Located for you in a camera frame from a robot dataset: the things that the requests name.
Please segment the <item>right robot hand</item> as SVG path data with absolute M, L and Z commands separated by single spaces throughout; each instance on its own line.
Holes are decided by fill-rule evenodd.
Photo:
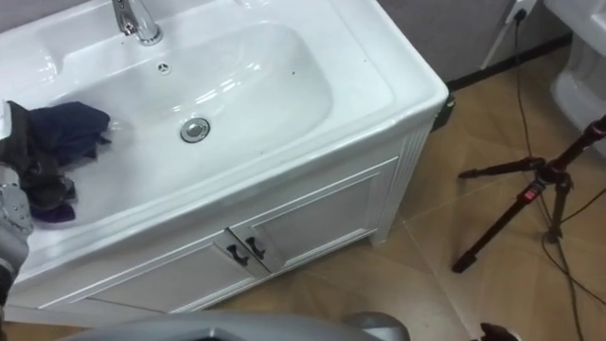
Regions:
M 500 325 L 483 322 L 480 329 L 483 334 L 479 341 L 521 341 L 517 333 Z

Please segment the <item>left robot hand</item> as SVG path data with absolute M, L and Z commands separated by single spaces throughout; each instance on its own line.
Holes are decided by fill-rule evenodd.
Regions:
M 55 209 L 76 197 L 75 185 L 66 178 L 55 156 L 43 148 L 44 140 L 30 122 L 29 110 L 8 101 L 11 132 L 1 141 L 1 164 L 19 177 L 30 205 L 41 211 Z

